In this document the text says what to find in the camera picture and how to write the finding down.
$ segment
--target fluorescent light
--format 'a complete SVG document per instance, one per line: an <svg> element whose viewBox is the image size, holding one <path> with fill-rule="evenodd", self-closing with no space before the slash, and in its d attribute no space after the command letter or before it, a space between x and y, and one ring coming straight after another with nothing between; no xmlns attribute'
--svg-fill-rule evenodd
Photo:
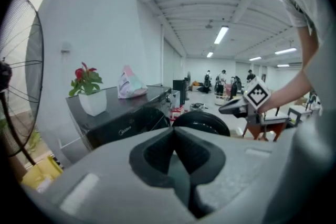
<svg viewBox="0 0 336 224"><path fill-rule="evenodd" d="M227 31L229 30L228 27L226 26L222 26L221 30L219 31L219 34L216 38L215 44L219 44L221 43L223 37L225 36L225 34L227 33Z"/></svg>
<svg viewBox="0 0 336 224"><path fill-rule="evenodd" d="M256 58L250 59L250 61L255 61L255 60L260 60L260 59L261 59L261 57L256 57Z"/></svg>
<svg viewBox="0 0 336 224"><path fill-rule="evenodd" d="M287 50L281 50L281 51L277 51L275 54L286 54L288 52L293 52L293 51L296 51L296 48L290 48L290 49L287 49Z"/></svg>

